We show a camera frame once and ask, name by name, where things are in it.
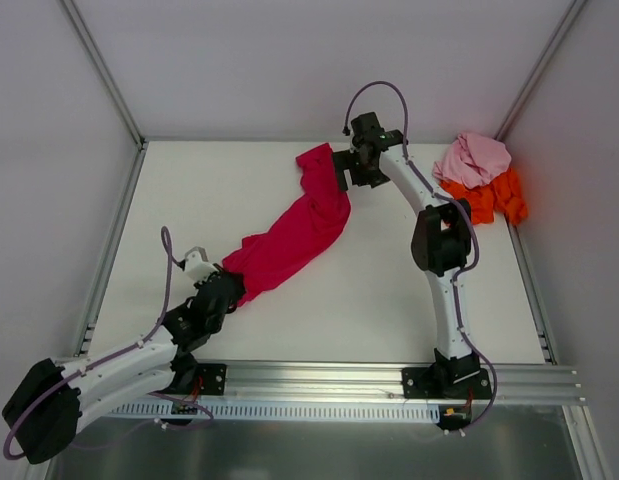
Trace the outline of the magenta t shirt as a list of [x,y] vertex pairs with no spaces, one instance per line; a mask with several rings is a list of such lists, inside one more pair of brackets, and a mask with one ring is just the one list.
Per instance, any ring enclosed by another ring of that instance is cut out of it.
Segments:
[[244,237],[222,260],[225,270],[242,277],[239,307],[289,280],[343,233],[351,203],[338,186],[332,154],[323,143],[297,156],[302,195],[267,231]]

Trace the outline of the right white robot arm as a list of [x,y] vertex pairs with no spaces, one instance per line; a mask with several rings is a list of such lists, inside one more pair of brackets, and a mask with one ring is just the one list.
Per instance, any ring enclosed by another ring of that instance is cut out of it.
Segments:
[[475,239],[470,207],[466,201],[444,196],[409,158],[403,134],[385,130],[375,113],[354,118],[344,134],[350,138],[350,147],[332,155],[339,188],[375,188],[391,182],[416,214],[410,250],[431,290],[437,345],[434,362],[422,373],[403,371],[404,394],[408,398],[459,397],[481,370],[480,357],[468,336],[459,279]]

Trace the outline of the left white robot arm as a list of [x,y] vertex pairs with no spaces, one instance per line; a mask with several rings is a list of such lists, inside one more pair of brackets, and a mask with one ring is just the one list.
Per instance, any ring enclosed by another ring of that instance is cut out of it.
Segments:
[[190,389],[197,368],[194,351],[221,330],[245,294],[242,275],[227,271],[195,288],[194,296],[131,345],[96,357],[34,364],[2,410],[10,428],[4,456],[44,463],[117,407],[153,392]]

